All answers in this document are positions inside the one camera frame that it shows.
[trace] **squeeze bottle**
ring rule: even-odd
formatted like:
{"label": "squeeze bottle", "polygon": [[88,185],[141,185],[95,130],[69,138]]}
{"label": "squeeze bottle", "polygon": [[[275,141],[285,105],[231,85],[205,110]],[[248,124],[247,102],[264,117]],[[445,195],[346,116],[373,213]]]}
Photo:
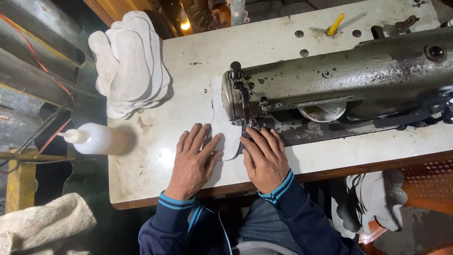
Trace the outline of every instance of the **squeeze bottle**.
{"label": "squeeze bottle", "polygon": [[82,154],[118,155],[128,145],[127,133],[95,123],[86,123],[78,129],[69,129],[58,135],[64,137],[66,142],[73,143]]}

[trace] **blue striped cuff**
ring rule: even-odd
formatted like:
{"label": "blue striped cuff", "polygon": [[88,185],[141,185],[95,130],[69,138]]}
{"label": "blue striped cuff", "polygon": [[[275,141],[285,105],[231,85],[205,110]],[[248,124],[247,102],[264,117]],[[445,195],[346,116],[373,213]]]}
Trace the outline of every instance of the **blue striped cuff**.
{"label": "blue striped cuff", "polygon": [[280,184],[278,187],[276,187],[271,193],[263,194],[260,191],[258,191],[258,195],[260,197],[264,198],[265,200],[275,204],[278,200],[278,198],[283,195],[285,191],[288,190],[290,184],[294,180],[294,174],[293,171],[290,169],[288,172],[288,176],[286,179]]}
{"label": "blue striped cuff", "polygon": [[159,195],[159,204],[171,209],[182,210],[191,208],[193,206],[193,202],[195,202],[195,196],[192,196],[189,200],[182,201],[170,198],[164,195],[163,192],[164,191],[162,191]]}

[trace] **hand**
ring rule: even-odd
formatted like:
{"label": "hand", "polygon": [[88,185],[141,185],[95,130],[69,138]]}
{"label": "hand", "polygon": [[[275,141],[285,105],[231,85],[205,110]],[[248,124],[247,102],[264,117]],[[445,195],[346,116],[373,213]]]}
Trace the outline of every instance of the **hand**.
{"label": "hand", "polygon": [[210,179],[222,152],[211,154],[222,138],[219,133],[200,151],[210,124],[195,123],[190,133],[184,131],[176,145],[173,173],[164,195],[176,200],[188,200]]}
{"label": "hand", "polygon": [[247,128],[247,133],[255,141],[241,137],[241,143],[246,147],[242,153],[247,175],[261,193],[271,193],[283,183],[289,172],[283,142],[274,129],[269,133],[262,128],[259,134]]}

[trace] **jeans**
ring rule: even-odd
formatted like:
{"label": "jeans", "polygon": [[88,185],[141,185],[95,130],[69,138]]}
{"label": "jeans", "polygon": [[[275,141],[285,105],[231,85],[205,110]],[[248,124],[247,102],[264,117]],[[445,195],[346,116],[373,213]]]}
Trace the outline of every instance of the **jeans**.
{"label": "jeans", "polygon": [[302,250],[294,241],[288,226],[283,223],[277,210],[263,198],[255,200],[239,228],[242,241],[264,241],[288,248],[302,255]]}

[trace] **sewing machine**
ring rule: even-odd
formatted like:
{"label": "sewing machine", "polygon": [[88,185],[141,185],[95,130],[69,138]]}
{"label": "sewing machine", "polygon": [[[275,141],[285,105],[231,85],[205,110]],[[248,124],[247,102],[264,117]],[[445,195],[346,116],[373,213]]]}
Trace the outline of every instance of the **sewing machine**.
{"label": "sewing machine", "polygon": [[[223,75],[224,109],[233,124],[256,128],[272,112],[342,101],[343,123],[372,120],[376,128],[451,123],[452,39],[448,27],[249,68],[233,62]],[[431,118],[439,112],[442,117]]]}

